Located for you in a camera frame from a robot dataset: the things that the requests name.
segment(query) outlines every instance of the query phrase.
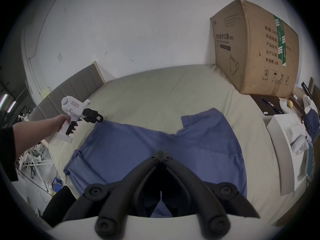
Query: beige bed sheet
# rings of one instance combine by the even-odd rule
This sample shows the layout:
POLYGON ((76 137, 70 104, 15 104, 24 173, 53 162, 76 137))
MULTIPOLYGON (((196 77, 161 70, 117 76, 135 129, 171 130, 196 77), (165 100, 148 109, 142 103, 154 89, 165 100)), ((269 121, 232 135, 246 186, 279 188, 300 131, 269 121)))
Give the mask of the beige bed sheet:
MULTIPOLYGON (((240 94, 216 65, 177 66, 129 75, 105 83, 89 99, 90 108, 105 120, 168 134, 182 128, 181 116, 218 109, 242 149, 247 198, 268 224, 284 215, 305 191, 303 182, 294 193, 280 195, 278 161, 264 115, 251 96, 240 94)), ((63 168, 94 128, 92 123, 78 124, 72 144, 57 138, 49 143, 54 164, 76 198, 79 194, 63 168)))

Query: pen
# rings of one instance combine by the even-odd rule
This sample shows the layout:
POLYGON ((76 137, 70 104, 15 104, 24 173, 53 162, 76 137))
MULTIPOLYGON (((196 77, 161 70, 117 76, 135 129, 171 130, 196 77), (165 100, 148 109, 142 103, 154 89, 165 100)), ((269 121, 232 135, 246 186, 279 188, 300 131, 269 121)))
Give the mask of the pen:
POLYGON ((265 98, 261 97, 262 101, 264 103, 266 103, 267 105, 269 105, 270 107, 273 108, 273 110, 278 113, 278 114, 282 114, 282 112, 280 110, 278 110, 271 102, 267 101, 265 98))

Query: white handheld device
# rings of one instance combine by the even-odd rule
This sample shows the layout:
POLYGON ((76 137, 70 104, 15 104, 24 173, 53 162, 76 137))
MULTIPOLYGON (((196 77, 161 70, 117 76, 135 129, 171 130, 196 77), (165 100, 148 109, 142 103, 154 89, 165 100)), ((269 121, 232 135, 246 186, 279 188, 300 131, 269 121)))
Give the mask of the white handheld device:
POLYGON ((80 118, 91 123, 103 121, 102 115, 98 114, 97 111, 88 108, 89 104, 89 99, 86 99, 85 102, 82 103, 72 96, 66 96, 61 100, 62 110, 70 116, 71 123, 64 121, 58 132, 57 138, 71 143, 72 137, 69 136, 69 134, 80 118))

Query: blue cloth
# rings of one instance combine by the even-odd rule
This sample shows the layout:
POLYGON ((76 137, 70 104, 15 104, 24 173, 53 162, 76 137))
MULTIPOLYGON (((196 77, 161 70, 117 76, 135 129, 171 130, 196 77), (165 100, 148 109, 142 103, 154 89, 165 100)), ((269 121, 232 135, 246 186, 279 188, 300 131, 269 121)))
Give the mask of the blue cloth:
MULTIPOLYGON (((168 151, 172 158, 192 170, 202 181, 230 182, 247 195, 245 163, 239 142, 226 118, 217 109, 181 118, 177 134, 148 130, 116 122, 97 123, 63 172, 79 194, 93 183, 122 180, 155 151, 168 151)), ((161 204, 154 211, 166 216, 161 204)))
POLYGON ((312 144, 315 141, 315 138, 320 133, 320 122, 318 113, 314 109, 310 109, 308 114, 304 116, 304 125, 306 126, 306 130, 312 139, 312 144))

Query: gray headboard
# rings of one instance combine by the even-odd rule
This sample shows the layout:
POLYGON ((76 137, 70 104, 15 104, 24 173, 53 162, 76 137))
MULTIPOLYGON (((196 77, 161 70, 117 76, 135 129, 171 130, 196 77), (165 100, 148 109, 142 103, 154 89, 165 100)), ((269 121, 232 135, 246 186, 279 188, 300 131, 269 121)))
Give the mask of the gray headboard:
MULTIPOLYGON (((104 84, 96 62, 82 69, 43 99, 43 101, 33 110, 29 116, 29 121, 39 121, 46 118, 54 118, 64 114, 61 108, 61 100, 69 95, 84 102, 91 94, 98 90, 104 84)), ((49 142, 53 135, 45 140, 49 142)))

